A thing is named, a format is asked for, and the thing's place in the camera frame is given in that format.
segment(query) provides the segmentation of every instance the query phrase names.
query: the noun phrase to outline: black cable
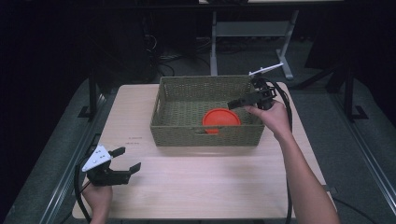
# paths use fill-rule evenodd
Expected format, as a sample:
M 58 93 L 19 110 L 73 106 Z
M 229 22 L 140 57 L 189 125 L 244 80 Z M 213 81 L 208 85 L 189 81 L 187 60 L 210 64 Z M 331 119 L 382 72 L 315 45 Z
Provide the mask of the black cable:
M 216 50 L 216 53 L 218 53 L 218 54 L 235 54 L 235 53 L 239 53 L 241 51 L 244 51 L 248 47 L 248 44 L 244 43 L 246 46 L 243 48 L 240 45 L 241 43 L 242 42 L 226 41 L 225 43 L 219 44 L 217 46 L 218 50 Z
M 79 193 L 82 193 L 82 191 L 84 191 L 85 188 L 87 188 L 89 185 L 91 184 L 91 181 L 88 181 L 87 184 L 85 184 L 85 186 L 82 188 L 82 190 Z M 64 224 L 66 222 L 67 219 L 69 219 L 73 214 L 73 211 L 70 211 L 66 217 L 60 222 L 60 224 Z
M 172 61 L 176 61 L 176 60 L 179 60 L 181 58 L 183 58 L 182 55 L 178 55 L 178 56 L 175 56 L 175 57 L 169 58 L 169 59 L 161 59 L 161 63 L 170 63 Z
M 289 100 L 289 96 L 286 94 L 285 91 L 282 90 L 282 88 L 279 87 L 279 85 L 277 85 L 276 82 L 273 82 L 267 78 L 264 79 L 266 82 L 270 82 L 271 84 L 273 84 L 274 88 L 277 90 L 277 92 L 279 92 L 280 97 L 283 100 L 283 104 L 286 107 L 286 111 L 288 113 L 288 119 L 289 119 L 289 126 L 290 126 L 290 130 L 292 131 L 292 114 L 291 114 L 291 107 L 290 107 L 290 100 Z M 286 224 L 289 224 L 291 222 L 291 213 L 293 210 L 293 203 L 291 200 L 291 195 L 290 195 L 290 188 L 289 188 L 289 182 L 288 179 L 286 178 L 286 188 L 287 188 L 287 192 L 288 192 L 288 214 L 286 216 Z
M 162 66 L 168 67 L 168 68 L 171 69 L 171 71 L 172 71 L 172 77 L 175 76 L 175 69 L 174 69 L 173 67 L 169 66 L 168 64 L 164 64 L 164 63 L 159 63 L 158 65 L 162 65 Z M 164 77 L 166 77 L 166 75 L 165 75 L 165 73 L 163 72 L 163 70 L 160 70 L 160 73 L 161 73 Z
M 75 167 L 75 176 L 74 176 L 74 189 L 75 189 L 75 194 L 76 194 L 76 200 L 78 202 L 78 205 L 81 209 L 82 214 L 84 215 L 85 219 L 87 219 L 88 223 L 91 222 L 91 217 L 88 214 L 87 209 L 84 206 L 84 203 L 82 202 L 81 199 L 81 194 L 80 194 L 80 190 L 79 190 L 79 169 L 80 169 L 80 165 L 83 162 L 83 160 L 85 160 L 86 157 L 83 157 L 77 164 Z
M 205 61 L 205 59 L 195 56 L 194 58 L 201 60 L 204 64 L 206 64 L 210 68 L 210 64 Z
M 349 207 L 350 209 L 354 210 L 355 212 L 359 213 L 360 215 L 362 215 L 363 217 L 367 218 L 369 221 L 371 221 L 373 224 L 377 224 L 377 222 L 375 222 L 372 218 L 370 218 L 369 216 L 367 216 L 365 213 L 363 213 L 361 210 L 355 208 L 354 206 L 350 205 L 349 203 L 343 202 L 339 199 L 336 198 L 332 198 L 335 202 L 341 203 L 343 205 L 345 205 L 346 207 Z

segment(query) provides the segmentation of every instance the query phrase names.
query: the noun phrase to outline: wrist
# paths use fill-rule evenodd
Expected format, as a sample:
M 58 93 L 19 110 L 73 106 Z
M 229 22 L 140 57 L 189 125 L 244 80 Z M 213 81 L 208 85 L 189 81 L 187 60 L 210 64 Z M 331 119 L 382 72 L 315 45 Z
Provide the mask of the wrist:
M 293 134 L 291 132 L 290 133 L 283 133 L 282 135 L 280 135 L 277 138 L 277 141 L 279 142 L 280 148 L 281 148 L 282 153 L 284 155 L 285 154 L 290 155 L 290 153 L 294 153 L 294 152 L 300 150 L 300 148 L 297 145 L 297 142 L 296 142 L 296 140 L 295 140 L 295 138 L 294 138 L 294 136 L 293 136 Z
M 105 224 L 107 221 L 107 214 L 92 214 L 90 224 Z
M 292 132 L 289 130 L 281 133 L 274 133 L 274 137 L 280 144 L 282 144 L 282 142 L 289 142 L 290 140 L 294 139 Z

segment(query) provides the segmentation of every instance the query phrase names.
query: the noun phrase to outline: cord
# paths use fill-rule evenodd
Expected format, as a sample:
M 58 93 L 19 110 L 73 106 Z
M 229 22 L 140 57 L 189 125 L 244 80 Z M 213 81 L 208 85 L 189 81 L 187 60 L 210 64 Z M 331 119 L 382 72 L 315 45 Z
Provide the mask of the cord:
M 286 94 L 285 91 L 282 90 L 282 88 L 279 87 L 279 85 L 277 85 L 276 82 L 273 82 L 267 78 L 264 79 L 266 82 L 270 82 L 271 84 L 273 84 L 274 88 L 279 92 L 280 97 L 283 100 L 283 103 L 286 107 L 286 111 L 288 113 L 288 119 L 289 119 L 289 126 L 290 129 L 292 130 L 292 114 L 291 114 L 291 107 L 290 107 L 290 100 L 289 100 L 289 96 Z M 287 192 L 288 192 L 288 214 L 286 216 L 286 224 L 289 224 L 291 222 L 291 213 L 293 210 L 293 203 L 291 200 L 291 195 L 290 195 L 290 188 L 289 188 L 289 182 L 288 179 L 286 178 L 286 188 L 287 188 Z
M 88 223 L 91 222 L 91 217 L 88 214 L 87 209 L 84 206 L 84 203 L 82 202 L 81 199 L 81 194 L 80 194 L 80 190 L 79 190 L 79 169 L 81 166 L 81 163 L 88 158 L 87 156 L 83 157 L 77 164 L 75 167 L 75 176 L 74 176 L 74 189 L 75 189 L 75 194 L 76 194 L 76 200 L 78 202 L 78 205 L 81 209 L 82 214 L 84 215 L 85 219 L 87 219 Z
M 211 50 L 211 41 L 197 47 L 197 53 L 208 53 Z M 227 38 L 220 37 L 216 40 L 217 54 L 235 54 L 244 51 L 248 48 L 248 43 L 240 40 L 227 40 Z
M 164 64 L 164 63 L 159 63 L 158 65 L 162 65 L 165 67 L 168 67 L 171 71 L 172 71 L 172 77 L 175 76 L 175 69 L 171 66 L 169 66 L 168 64 Z M 162 74 L 163 77 L 166 77 L 165 73 L 163 72 L 163 70 L 161 68 L 158 68 L 158 72 Z
M 154 46 L 151 48 L 151 50 L 155 49 L 157 47 L 157 44 L 158 44 L 157 38 L 155 38 L 154 35 L 147 35 L 146 37 L 151 37 L 154 40 Z
M 82 191 L 84 191 L 85 188 L 87 188 L 89 185 L 91 184 L 91 181 L 88 181 L 85 186 L 82 188 L 82 190 L 79 192 L 80 194 L 82 193 Z M 69 219 L 73 214 L 73 211 L 70 211 L 66 217 L 64 219 L 62 219 L 62 221 L 60 222 L 60 224 L 64 224 L 66 222 L 67 219 Z
M 370 218 L 369 216 L 367 216 L 365 213 L 363 213 L 361 210 L 355 208 L 354 206 L 350 205 L 349 203 L 343 202 L 339 199 L 336 198 L 332 198 L 335 202 L 341 203 L 343 205 L 345 205 L 346 207 L 349 207 L 350 209 L 354 210 L 355 212 L 359 213 L 360 215 L 362 215 L 363 217 L 367 218 L 369 221 L 371 221 L 373 224 L 377 224 L 377 222 L 375 222 L 372 218 Z

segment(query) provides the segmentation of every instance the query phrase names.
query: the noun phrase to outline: metal stand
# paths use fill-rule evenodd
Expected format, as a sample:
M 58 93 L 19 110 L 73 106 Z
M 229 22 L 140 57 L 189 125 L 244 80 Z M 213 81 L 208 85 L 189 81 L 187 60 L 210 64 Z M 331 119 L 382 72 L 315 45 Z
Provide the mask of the metal stand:
M 291 40 L 291 35 L 297 21 L 299 11 L 292 13 L 289 21 L 217 21 L 216 11 L 213 12 L 212 21 L 212 50 L 210 52 L 210 75 L 218 75 L 218 63 L 216 58 L 217 36 L 284 36 L 285 43 L 282 49 L 277 49 L 278 59 L 283 63 L 282 68 L 287 80 L 293 79 L 286 51 Z
M 306 81 L 292 86 L 289 90 L 302 90 L 309 85 L 315 83 L 316 81 L 328 76 L 332 75 L 329 82 L 326 85 L 326 90 L 329 93 L 337 93 L 340 91 L 342 85 L 345 83 L 345 95 L 344 95 L 344 112 L 349 121 L 354 122 L 355 119 L 368 119 L 366 113 L 361 108 L 361 106 L 356 105 L 355 108 L 358 111 L 358 114 L 353 114 L 353 81 L 354 81 L 354 73 L 357 69 L 356 64 L 354 64 L 354 60 L 351 59 L 351 56 L 346 57 L 343 63 L 336 63 L 328 69 L 323 70 L 322 72 L 314 75 L 313 77 L 307 79 Z
M 97 111 L 96 83 L 95 83 L 93 71 L 90 72 L 90 75 L 88 77 L 88 85 L 90 89 L 90 106 L 83 106 L 81 111 L 79 112 L 78 117 L 88 118 L 88 122 L 91 122 Z

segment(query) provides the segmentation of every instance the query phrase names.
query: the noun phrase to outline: dark floor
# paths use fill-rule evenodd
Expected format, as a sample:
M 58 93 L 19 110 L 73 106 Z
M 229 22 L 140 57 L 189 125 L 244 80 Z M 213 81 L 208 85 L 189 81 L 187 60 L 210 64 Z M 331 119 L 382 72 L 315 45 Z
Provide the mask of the dark floor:
M 260 67 L 277 63 L 275 50 L 283 40 L 246 39 L 240 44 L 246 48 L 233 54 L 219 54 L 220 75 L 244 75 Z M 304 62 L 312 46 L 310 41 L 293 41 L 287 58 L 295 78 L 287 81 L 280 69 L 267 74 L 274 81 L 285 82 L 288 86 L 298 84 L 319 72 L 317 69 L 304 68 Z M 200 60 L 179 59 L 166 63 L 175 71 L 175 76 L 209 75 L 208 53 L 198 55 Z M 171 76 L 172 70 L 161 66 L 163 74 Z M 328 77 L 309 86 L 305 90 L 290 91 L 299 116 L 305 127 L 319 166 L 332 196 L 359 209 L 375 223 L 396 223 L 395 213 L 390 209 L 384 194 L 375 182 L 374 176 L 363 158 L 361 147 L 349 130 L 349 122 L 337 105 L 343 91 L 329 94 L 324 86 Z M 70 177 L 66 168 L 76 150 L 85 150 L 87 144 L 100 133 L 106 117 L 117 94 L 117 89 L 106 94 L 101 101 L 98 114 L 92 122 L 78 118 L 81 108 L 89 104 L 88 81 L 81 83 L 68 107 L 58 122 L 51 138 L 46 144 L 35 169 L 27 179 L 20 195 L 11 208 L 5 223 L 60 223 L 72 210 L 75 197 L 70 182 L 62 182 Z M 394 170 L 396 163 L 394 138 L 396 130 L 381 109 L 375 104 L 368 89 L 358 80 L 355 81 L 354 105 L 361 105 L 369 119 L 356 120 L 357 127 L 366 144 L 373 152 L 390 183 L 396 184 Z M 343 223 L 374 223 L 353 208 L 335 202 Z M 283 223 L 284 220 L 264 220 L 265 223 Z M 73 217 L 65 223 L 84 223 Z M 252 220 L 204 220 L 204 223 L 252 223 Z M 198 221 L 174 220 L 109 220 L 109 223 L 198 223 Z

